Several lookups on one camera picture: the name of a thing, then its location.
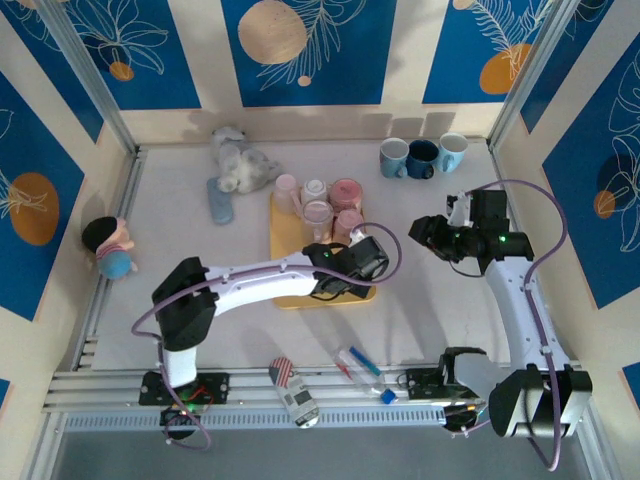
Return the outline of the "light pink handled mug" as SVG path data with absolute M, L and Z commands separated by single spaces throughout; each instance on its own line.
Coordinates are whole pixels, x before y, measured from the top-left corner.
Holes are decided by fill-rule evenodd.
M 308 243 L 325 243 L 331 239 L 334 212 L 324 200 L 311 200 L 302 209 L 303 237 Z

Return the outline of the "dark blue mug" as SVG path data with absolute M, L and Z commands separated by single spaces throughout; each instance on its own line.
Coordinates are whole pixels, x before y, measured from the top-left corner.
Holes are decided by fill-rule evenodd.
M 414 140 L 409 144 L 406 159 L 408 175 L 414 179 L 428 180 L 434 175 L 434 162 L 439 154 L 438 147 L 429 140 Z

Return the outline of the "rose pink mug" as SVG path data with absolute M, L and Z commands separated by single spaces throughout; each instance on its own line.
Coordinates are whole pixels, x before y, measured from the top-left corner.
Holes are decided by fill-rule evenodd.
M 339 215 L 344 210 L 362 210 L 363 188 L 359 182 L 351 178 L 335 181 L 328 193 L 329 203 L 334 214 Z

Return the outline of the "light blue patterned mug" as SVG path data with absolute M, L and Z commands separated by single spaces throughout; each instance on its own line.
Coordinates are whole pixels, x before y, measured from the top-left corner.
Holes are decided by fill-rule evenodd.
M 406 160 L 409 144 L 400 138 L 385 139 L 379 149 L 380 171 L 385 178 L 404 178 L 408 175 Z

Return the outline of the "white mug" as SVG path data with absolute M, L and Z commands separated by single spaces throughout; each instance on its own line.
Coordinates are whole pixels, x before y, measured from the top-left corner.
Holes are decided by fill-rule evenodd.
M 328 200 L 328 185 L 319 179 L 311 179 L 306 181 L 301 187 L 300 198 L 302 204 L 306 204 L 313 200 Z

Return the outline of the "pale pink tall mug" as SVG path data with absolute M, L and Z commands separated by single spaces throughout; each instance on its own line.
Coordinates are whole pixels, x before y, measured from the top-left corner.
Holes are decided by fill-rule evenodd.
M 280 213 L 300 215 L 300 188 L 293 175 L 281 174 L 276 178 L 273 200 Z

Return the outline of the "yellow plastic tray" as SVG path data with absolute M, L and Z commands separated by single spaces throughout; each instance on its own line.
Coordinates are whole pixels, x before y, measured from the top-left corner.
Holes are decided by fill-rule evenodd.
M 306 246 L 304 242 L 303 222 L 296 214 L 284 214 L 280 212 L 276 206 L 274 194 L 271 194 L 270 197 L 269 231 L 270 257 L 272 260 L 289 256 Z M 372 287 L 365 298 L 359 298 L 351 292 L 348 292 L 331 301 L 328 301 L 327 295 L 323 295 L 322 300 L 311 297 L 289 296 L 276 298 L 273 300 L 273 303 L 284 310 L 356 305 L 372 301 L 376 293 L 376 288 Z

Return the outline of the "blue toothbrush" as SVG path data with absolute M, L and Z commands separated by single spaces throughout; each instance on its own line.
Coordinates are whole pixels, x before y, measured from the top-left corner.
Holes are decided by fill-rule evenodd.
M 370 371 L 375 376 L 380 376 L 380 369 L 361 351 L 359 351 L 356 347 L 351 346 L 349 348 L 349 353 L 368 371 Z

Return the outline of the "clear plastic bottle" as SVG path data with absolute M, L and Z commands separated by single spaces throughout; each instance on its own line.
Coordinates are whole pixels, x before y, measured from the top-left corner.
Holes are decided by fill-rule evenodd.
M 380 400 L 385 405 L 391 405 L 398 400 L 396 393 L 386 386 L 384 375 L 373 375 L 363 367 L 350 353 L 349 348 L 339 348 L 334 352 L 334 363 L 343 361 L 351 369 L 353 379 L 349 380 L 369 397 Z

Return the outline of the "flag patterned pouch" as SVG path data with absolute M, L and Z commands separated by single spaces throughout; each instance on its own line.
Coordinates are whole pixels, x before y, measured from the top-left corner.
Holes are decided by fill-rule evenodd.
M 268 368 L 269 376 L 275 387 L 288 388 L 289 379 L 293 375 L 293 363 L 287 357 L 274 359 Z

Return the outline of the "grey plush toy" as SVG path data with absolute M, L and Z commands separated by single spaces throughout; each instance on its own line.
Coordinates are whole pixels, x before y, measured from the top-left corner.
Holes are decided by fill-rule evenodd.
M 284 173 L 279 162 L 270 160 L 236 128 L 216 129 L 210 145 L 219 172 L 217 186 L 222 192 L 248 194 L 262 189 Z

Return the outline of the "black-haired doll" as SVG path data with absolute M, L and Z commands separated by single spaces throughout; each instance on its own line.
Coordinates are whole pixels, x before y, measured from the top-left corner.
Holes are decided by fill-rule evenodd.
M 92 220 L 84 228 L 81 240 L 94 255 L 100 274 L 108 280 L 122 279 L 137 270 L 130 254 L 135 243 L 124 218 L 104 216 Z

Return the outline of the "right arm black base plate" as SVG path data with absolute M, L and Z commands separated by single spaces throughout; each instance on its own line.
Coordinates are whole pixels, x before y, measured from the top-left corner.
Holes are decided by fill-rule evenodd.
M 405 371 L 410 400 L 480 400 L 481 397 L 440 368 Z

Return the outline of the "aluminium mounting rail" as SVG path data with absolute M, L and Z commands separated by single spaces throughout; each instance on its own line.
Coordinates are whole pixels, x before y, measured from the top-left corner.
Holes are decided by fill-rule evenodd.
M 321 408 L 376 406 L 335 366 L 299 367 L 298 373 Z M 230 393 L 226 408 L 280 408 L 280 401 L 265 368 L 228 369 Z M 56 372 L 42 410 L 46 413 L 141 410 L 138 404 L 142 370 Z

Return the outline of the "aluminium frame post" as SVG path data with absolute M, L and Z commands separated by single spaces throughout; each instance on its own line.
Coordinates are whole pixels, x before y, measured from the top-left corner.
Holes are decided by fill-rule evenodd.
M 579 1 L 553 0 L 551 2 L 549 15 L 541 26 L 529 55 L 487 136 L 487 146 L 491 154 L 496 152 L 500 142 L 507 135 L 511 123 L 518 116 L 524 101 L 528 98 L 549 57 L 562 37 L 564 29 L 569 23 Z
M 120 109 L 64 7 L 57 0 L 33 1 L 42 21 L 103 120 L 123 149 L 136 155 L 138 146 L 120 114 Z

